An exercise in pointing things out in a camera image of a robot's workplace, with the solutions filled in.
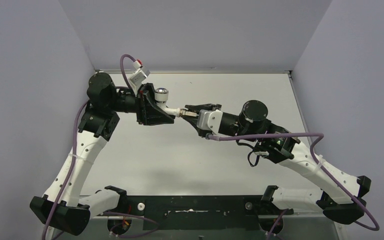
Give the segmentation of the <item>white faucet with chrome knob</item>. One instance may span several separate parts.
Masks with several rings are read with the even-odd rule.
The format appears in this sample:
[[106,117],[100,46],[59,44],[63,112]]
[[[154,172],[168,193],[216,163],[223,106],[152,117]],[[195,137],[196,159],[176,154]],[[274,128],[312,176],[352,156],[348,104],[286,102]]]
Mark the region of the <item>white faucet with chrome knob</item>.
[[167,106],[169,91],[166,88],[159,87],[154,90],[154,99],[156,105],[169,116],[180,117],[180,108],[170,108]]

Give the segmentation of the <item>metal tee pipe fitting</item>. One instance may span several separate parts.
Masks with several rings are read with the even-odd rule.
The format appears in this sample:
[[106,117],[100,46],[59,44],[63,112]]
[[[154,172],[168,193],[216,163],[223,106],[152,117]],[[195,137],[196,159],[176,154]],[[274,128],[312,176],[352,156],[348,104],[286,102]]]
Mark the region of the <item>metal tee pipe fitting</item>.
[[198,117],[199,114],[194,112],[194,111],[190,111],[188,109],[185,109],[185,108],[181,108],[179,110],[179,117],[180,118],[196,118]]

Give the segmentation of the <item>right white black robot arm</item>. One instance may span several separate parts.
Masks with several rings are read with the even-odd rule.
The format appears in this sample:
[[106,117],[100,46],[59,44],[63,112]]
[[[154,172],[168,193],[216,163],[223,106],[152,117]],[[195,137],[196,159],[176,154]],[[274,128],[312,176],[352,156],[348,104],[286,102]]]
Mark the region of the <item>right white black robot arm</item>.
[[261,101],[247,101],[239,115],[221,111],[218,104],[201,104],[186,105],[180,116],[199,136],[249,147],[257,159],[288,168],[315,185],[314,189],[268,186],[261,198],[265,212],[320,212],[344,225],[355,223],[366,214],[363,197],[370,190],[371,180],[363,175],[347,174],[316,155],[313,147],[300,141],[299,134],[272,123],[268,119],[268,108]]

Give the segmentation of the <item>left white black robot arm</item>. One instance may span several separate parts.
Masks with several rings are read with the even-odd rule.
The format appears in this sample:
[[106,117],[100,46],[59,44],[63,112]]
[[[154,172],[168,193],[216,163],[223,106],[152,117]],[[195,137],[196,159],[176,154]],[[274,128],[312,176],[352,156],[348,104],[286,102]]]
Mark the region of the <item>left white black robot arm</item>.
[[134,113],[145,126],[174,123],[174,116],[165,111],[168,90],[154,88],[152,83],[117,87],[109,74],[98,72],[88,80],[86,93],[88,101],[75,117],[71,151],[50,187],[42,196],[33,197],[29,205],[44,224],[43,239],[50,228],[77,236],[93,217],[129,209],[127,192],[118,187],[107,186],[80,196],[97,156],[118,125],[119,113]]

